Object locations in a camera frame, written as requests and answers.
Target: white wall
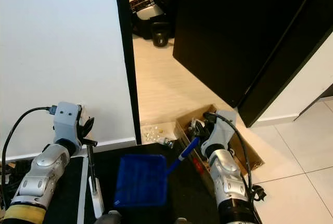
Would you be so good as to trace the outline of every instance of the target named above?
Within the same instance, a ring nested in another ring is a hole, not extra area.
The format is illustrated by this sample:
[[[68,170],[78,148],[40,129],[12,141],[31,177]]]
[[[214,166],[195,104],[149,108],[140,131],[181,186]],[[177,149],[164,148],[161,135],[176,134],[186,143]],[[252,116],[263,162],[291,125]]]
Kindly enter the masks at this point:
[[[290,122],[333,84],[333,33],[254,126]]]
[[[83,103],[99,144],[133,143],[116,0],[0,0],[0,141],[27,109]],[[28,115],[7,156],[53,141],[53,116]]]

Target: cardboard box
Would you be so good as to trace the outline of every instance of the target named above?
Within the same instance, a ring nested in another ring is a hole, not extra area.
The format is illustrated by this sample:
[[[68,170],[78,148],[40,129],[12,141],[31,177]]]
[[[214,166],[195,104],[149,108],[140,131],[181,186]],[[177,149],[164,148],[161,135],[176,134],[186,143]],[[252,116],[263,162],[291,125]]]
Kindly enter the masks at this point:
[[[176,125],[175,125],[175,136],[178,138],[180,141],[181,145],[183,148],[185,148],[189,143],[189,139],[187,137],[188,135],[188,127],[190,126],[190,123],[193,118],[199,119],[199,120],[204,120],[203,118],[203,113],[209,111],[209,112],[216,112],[217,108],[215,105],[210,104],[208,106],[202,107],[200,109],[191,111],[181,117],[178,117],[176,119]],[[264,162],[263,160],[259,157],[259,155],[256,153],[256,151],[252,148],[251,145],[244,140],[246,148],[247,148],[247,153],[248,153],[248,158],[249,158],[249,163],[251,170],[254,170],[258,168],[259,166],[263,165]],[[236,134],[234,134],[230,140],[230,147],[235,151],[235,156],[234,160],[238,164],[240,171],[243,175],[247,174],[246,164],[245,164],[245,157],[243,153],[243,149],[241,147],[240,141],[237,137]],[[214,183],[213,180],[210,177],[209,174],[209,165],[206,161],[203,161],[199,154],[197,153],[196,150],[193,150],[190,154],[190,159],[193,161],[193,164],[200,174],[200,177],[203,181],[203,183],[206,185],[209,193],[212,196],[215,196],[214,194]]]

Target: blue handle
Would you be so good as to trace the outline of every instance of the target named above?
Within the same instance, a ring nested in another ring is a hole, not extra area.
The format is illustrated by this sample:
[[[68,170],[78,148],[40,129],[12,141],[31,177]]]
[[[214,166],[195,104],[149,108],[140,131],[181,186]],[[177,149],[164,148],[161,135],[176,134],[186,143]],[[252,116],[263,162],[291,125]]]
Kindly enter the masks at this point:
[[[181,163],[181,161],[184,160],[189,155],[189,153],[191,153],[191,151],[199,144],[199,142],[200,142],[199,137],[196,137],[195,139],[193,139],[193,141],[179,155],[177,160],[174,161],[174,163],[170,166],[170,168],[168,169],[166,174],[169,175],[172,171],[174,171],[178,167],[179,163]]]

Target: yellow band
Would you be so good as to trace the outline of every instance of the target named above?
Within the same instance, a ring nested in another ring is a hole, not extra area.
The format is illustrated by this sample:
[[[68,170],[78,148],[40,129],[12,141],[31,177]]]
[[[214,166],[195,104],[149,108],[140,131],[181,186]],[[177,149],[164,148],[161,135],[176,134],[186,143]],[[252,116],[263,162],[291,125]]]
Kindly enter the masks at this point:
[[[20,219],[42,224],[46,210],[40,207],[29,205],[13,205],[6,211],[4,219]]]

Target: black table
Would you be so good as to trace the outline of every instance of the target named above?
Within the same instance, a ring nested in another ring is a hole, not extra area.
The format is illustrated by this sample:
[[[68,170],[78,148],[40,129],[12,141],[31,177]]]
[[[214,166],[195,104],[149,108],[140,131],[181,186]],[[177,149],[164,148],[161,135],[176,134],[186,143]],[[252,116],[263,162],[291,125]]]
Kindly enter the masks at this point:
[[[96,176],[99,178],[106,213],[116,209],[123,216],[122,223],[172,224],[185,217],[193,224],[219,223],[215,199],[206,190],[193,164],[184,160],[169,176],[168,199],[162,207],[114,208],[120,157],[124,154],[162,154],[168,166],[178,157],[179,143],[171,150],[158,143],[95,153]],[[71,159],[59,180],[44,223],[76,223],[80,194],[82,157]],[[84,223],[95,221],[89,185],[85,196]]]

